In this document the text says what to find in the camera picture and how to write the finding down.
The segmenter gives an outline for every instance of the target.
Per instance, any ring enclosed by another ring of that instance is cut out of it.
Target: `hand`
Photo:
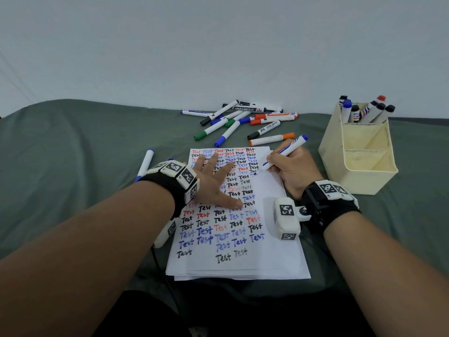
[[[214,167],[218,160],[218,153],[214,153],[212,157],[204,164],[206,157],[201,154],[194,165],[194,171],[199,181],[199,191],[194,197],[194,201],[202,204],[218,204],[219,206],[240,209],[243,202],[227,196],[220,191],[220,185],[225,180],[227,174],[234,166],[233,162],[227,163],[214,173]]]
[[[285,140],[267,156],[267,161],[274,164],[268,170],[279,173],[279,176],[284,180],[287,190],[295,199],[299,200],[308,185],[324,178],[306,148],[299,147],[291,152],[288,157],[278,154],[292,141],[291,139]]]

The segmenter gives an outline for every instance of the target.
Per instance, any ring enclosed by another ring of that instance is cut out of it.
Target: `black cable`
[[[307,238],[309,238],[313,243],[315,243],[315,244],[316,244],[316,245],[323,251],[323,253],[326,254],[326,255],[329,257],[330,260],[333,260],[333,261],[335,262],[334,257],[330,254],[330,252],[329,252],[328,250],[326,250],[326,249],[324,249],[324,248],[322,247],[321,243],[318,243],[314,238],[312,238],[312,237],[311,237],[309,234],[307,234],[306,232],[301,231],[300,237],[301,237],[301,236],[304,236],[304,235],[305,235]]]
[[[155,252],[153,246],[151,246],[151,254],[153,255],[154,263],[156,264],[156,269],[158,270],[159,275],[164,279],[164,283],[167,286],[168,291],[170,292],[171,298],[175,302],[176,308],[178,309],[178,314],[181,316],[181,310],[180,310],[179,303],[178,303],[178,301],[175,298],[175,295],[173,293],[173,289],[171,288],[171,285],[168,282],[167,276],[165,275],[165,273],[162,273],[162,270],[161,270],[161,268],[159,266],[158,260],[156,258],[156,252]]]

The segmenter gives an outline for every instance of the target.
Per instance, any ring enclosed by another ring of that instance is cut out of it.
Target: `white paper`
[[[285,196],[279,176],[270,172],[253,175],[269,147],[191,149],[189,165],[194,165],[199,154],[210,158],[215,151],[220,154],[217,169],[235,162],[221,191],[242,200],[244,207],[187,205],[174,233],[167,275],[174,275],[175,280],[310,278],[299,239],[276,238],[273,201]]]

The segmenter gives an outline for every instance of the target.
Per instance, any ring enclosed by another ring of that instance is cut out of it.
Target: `pen holder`
[[[353,105],[363,109],[367,103]],[[329,180],[353,194],[375,195],[398,172],[388,119],[382,124],[342,124],[338,104],[318,152]]]

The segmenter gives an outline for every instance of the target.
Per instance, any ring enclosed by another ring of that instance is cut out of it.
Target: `white wall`
[[[448,10],[449,0],[0,0],[0,115],[59,98],[330,112],[340,94],[385,94],[397,116],[449,118]]]

